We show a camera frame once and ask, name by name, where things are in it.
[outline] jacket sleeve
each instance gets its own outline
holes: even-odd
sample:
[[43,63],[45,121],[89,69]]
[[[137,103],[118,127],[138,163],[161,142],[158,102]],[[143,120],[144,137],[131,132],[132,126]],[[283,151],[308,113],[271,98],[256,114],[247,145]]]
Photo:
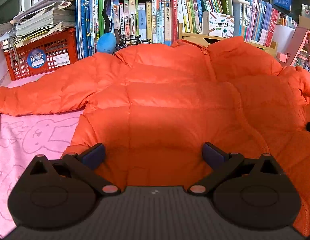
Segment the jacket sleeve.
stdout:
[[21,87],[0,87],[0,114],[55,114],[79,109],[129,69],[120,54],[96,53]]

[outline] pink blanket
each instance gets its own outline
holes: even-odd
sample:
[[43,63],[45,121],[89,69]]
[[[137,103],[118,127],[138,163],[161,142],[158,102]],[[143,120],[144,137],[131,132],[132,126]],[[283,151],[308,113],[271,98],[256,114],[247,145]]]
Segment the pink blanket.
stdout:
[[[9,87],[21,86],[41,76],[14,81]],[[0,237],[15,227],[7,200],[18,177],[37,154],[44,154],[48,159],[60,158],[70,145],[81,113],[82,110],[20,117],[0,114]]]

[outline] barcode label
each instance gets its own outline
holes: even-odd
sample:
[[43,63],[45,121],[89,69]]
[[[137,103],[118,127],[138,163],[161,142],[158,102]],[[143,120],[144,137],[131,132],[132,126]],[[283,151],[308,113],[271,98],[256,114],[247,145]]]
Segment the barcode label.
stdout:
[[53,60],[55,61],[56,67],[70,64],[68,53],[56,55],[53,57]]

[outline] red plastic crate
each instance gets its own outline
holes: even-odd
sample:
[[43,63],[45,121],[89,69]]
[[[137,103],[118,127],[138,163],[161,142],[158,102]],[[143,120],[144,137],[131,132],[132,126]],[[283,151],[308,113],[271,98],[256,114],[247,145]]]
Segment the red plastic crate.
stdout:
[[[43,65],[37,65],[37,68],[34,68],[28,65],[27,59],[31,59],[31,52],[34,49],[41,49],[45,52],[45,60],[43,60]],[[69,64],[75,63],[78,60],[77,51],[76,51],[76,30],[74,28],[69,28],[68,30],[56,33],[54,35],[44,37],[38,41],[34,41],[27,45],[24,45],[20,48],[16,48],[20,65],[14,57],[13,51],[13,63],[10,62],[9,52],[5,52],[5,57],[8,65],[8,70],[10,73],[11,80],[33,76],[40,73],[45,73],[49,71],[54,71],[58,68],[63,67],[64,62],[57,62],[56,56],[65,57],[68,53]]]

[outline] crate sticker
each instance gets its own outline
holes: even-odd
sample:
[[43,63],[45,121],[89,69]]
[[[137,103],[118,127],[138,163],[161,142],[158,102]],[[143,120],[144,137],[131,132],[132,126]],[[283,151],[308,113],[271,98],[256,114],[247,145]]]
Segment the crate sticker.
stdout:
[[42,49],[32,50],[27,57],[28,66],[32,68],[40,68],[46,61],[46,53]]
[[56,55],[53,57],[53,60],[55,61],[56,67],[70,64],[68,53]]

